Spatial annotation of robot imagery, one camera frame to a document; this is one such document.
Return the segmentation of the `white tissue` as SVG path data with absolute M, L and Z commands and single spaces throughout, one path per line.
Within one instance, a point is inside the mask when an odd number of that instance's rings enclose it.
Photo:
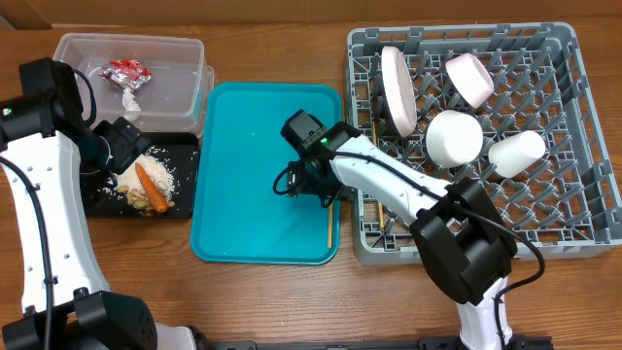
M 134 122 L 140 117 L 140 113 L 142 112 L 139 104 L 135 100 L 135 96 L 132 92 L 132 89 L 126 87 L 123 91 L 122 106 L 125 109 L 123 117 L 129 122 Z

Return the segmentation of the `wooden chopstick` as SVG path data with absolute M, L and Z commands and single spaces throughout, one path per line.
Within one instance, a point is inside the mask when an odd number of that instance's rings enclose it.
M 376 121 L 372 120 L 371 121 L 371 131 L 372 131 L 372 143 L 374 146 L 377 147 L 377 125 L 376 125 Z M 384 220 L 384 209 L 383 209 L 383 204 L 377 200 L 377 209 L 378 209 L 378 218 L 379 218 L 379 229 L 380 232 L 382 233 L 384 231 L 385 228 L 385 220 Z
M 333 205 L 331 204 L 328 207 L 328 248 L 332 249 L 332 238 L 333 238 Z

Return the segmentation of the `orange carrot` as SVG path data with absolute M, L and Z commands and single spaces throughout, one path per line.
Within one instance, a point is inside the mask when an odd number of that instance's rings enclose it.
M 158 214 L 166 212 L 168 209 L 168 202 L 156 184 L 151 180 L 144 167 L 136 162 L 134 168 L 151 206 Z

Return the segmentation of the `red foil wrapper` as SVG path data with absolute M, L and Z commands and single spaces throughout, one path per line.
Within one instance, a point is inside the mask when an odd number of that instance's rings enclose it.
M 152 78 L 153 72 L 136 59 L 119 59 L 103 65 L 98 75 L 121 89 L 136 92 Z

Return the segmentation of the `white plate with food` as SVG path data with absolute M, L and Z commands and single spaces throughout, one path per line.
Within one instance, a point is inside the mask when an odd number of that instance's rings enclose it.
M 396 47 L 381 51 L 381 72 L 385 99 L 401 137 L 412 134 L 417 124 L 416 99 L 404 54 Z

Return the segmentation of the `pale green bowl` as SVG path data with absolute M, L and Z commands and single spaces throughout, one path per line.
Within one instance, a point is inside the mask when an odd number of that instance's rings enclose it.
M 425 141 L 430 159 L 436 165 L 452 168 L 479 157 L 483 131 L 475 117 L 447 110 L 432 118 Z

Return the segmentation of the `pink bowl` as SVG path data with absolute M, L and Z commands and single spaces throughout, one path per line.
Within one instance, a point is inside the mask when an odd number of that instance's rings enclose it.
M 473 108 L 479 108 L 493 93 L 494 82 L 482 62 L 471 53 L 452 58 L 445 64 L 456 91 Z

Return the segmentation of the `white cup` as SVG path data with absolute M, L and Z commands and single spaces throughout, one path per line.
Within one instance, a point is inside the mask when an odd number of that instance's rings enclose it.
M 493 144 L 488 159 L 498 175 L 512 178 L 540 159 L 545 150 L 543 138 L 528 130 Z

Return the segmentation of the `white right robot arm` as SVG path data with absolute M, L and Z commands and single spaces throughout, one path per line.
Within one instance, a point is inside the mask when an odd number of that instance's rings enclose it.
M 298 158 L 278 175 L 279 195 L 313 194 L 328 208 L 348 188 L 370 195 L 408 226 L 436 287 L 456 302 L 466 349 L 507 349 L 502 290 L 517 246 L 474 180 L 450 183 L 414 170 L 353 126 L 326 127 L 299 110 L 281 129 Z

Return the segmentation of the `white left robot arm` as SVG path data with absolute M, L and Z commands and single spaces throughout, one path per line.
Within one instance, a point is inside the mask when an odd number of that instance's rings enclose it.
M 94 255 L 81 177 L 122 173 L 151 146 L 125 118 L 83 116 L 81 72 L 49 57 L 19 67 L 22 94 L 1 104 L 1 164 L 24 264 L 23 316 L 8 349 L 208 349 L 193 326 L 154 320 L 138 297 L 111 292 Z

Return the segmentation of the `grey dishwasher rack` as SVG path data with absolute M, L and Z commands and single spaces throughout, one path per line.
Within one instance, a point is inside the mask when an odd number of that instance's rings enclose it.
M 381 51 L 405 56 L 418 122 L 401 137 L 391 121 L 381 78 Z M 445 64 L 464 53 L 490 73 L 494 91 L 479 107 L 464 101 Z M 368 27 L 347 38 L 347 121 L 396 160 L 448 181 L 477 180 L 504 222 L 527 237 L 518 255 L 531 259 L 591 258 L 621 243 L 621 197 L 614 177 L 576 34 L 562 22 Z M 428 156 L 425 132 L 437 114 L 475 117 L 491 146 L 531 130 L 544 156 L 513 178 L 500 178 L 485 156 L 452 169 Z

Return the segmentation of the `rice and peanut pile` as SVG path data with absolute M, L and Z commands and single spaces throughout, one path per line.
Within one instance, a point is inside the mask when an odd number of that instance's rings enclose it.
M 99 190 L 105 197 L 118 200 L 139 214 L 164 214 L 176 206 L 174 168 L 166 150 L 152 146 L 135 159 L 121 174 L 114 174 Z

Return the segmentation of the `black tray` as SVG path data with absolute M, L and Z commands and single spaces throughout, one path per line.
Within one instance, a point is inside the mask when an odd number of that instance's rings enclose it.
M 187 220 L 192 216 L 196 177 L 200 160 L 198 138 L 187 132 L 147 132 L 152 146 L 146 152 L 160 162 L 172 176 L 174 205 L 165 213 L 139 209 L 130 204 L 124 193 L 115 190 L 106 174 L 82 176 L 83 202 L 88 218 L 161 218 Z

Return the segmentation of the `clear plastic bin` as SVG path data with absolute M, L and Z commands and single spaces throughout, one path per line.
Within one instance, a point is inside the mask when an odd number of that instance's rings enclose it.
M 203 133 L 207 97 L 214 86 L 214 70 L 206 62 L 204 45 L 197 39 L 69 33 L 54 60 L 83 72 L 96 100 L 97 121 L 131 120 L 146 132 Z M 140 109 L 129 112 L 121 103 L 123 91 L 99 76 L 113 60 L 135 59 L 153 72 L 134 93 Z

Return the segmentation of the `teal serving tray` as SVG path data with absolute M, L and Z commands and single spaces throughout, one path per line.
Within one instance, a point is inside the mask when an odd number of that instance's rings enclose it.
M 329 86 L 223 83 L 208 97 L 197 173 L 190 247 L 207 262 L 320 265 L 339 247 L 340 206 L 314 195 L 272 190 L 295 150 L 281 136 L 285 121 L 303 110 L 332 126 L 342 101 Z

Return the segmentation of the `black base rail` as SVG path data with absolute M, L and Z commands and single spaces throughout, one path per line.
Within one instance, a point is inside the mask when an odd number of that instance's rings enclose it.
M 458 350 L 467 349 L 457 336 L 421 337 L 411 341 L 355 341 L 355 342 L 298 342 L 298 343 L 255 343 L 254 341 L 208 341 L 207 347 L 214 350 Z M 529 337 L 514 335 L 506 349 L 553 350 L 551 337 Z

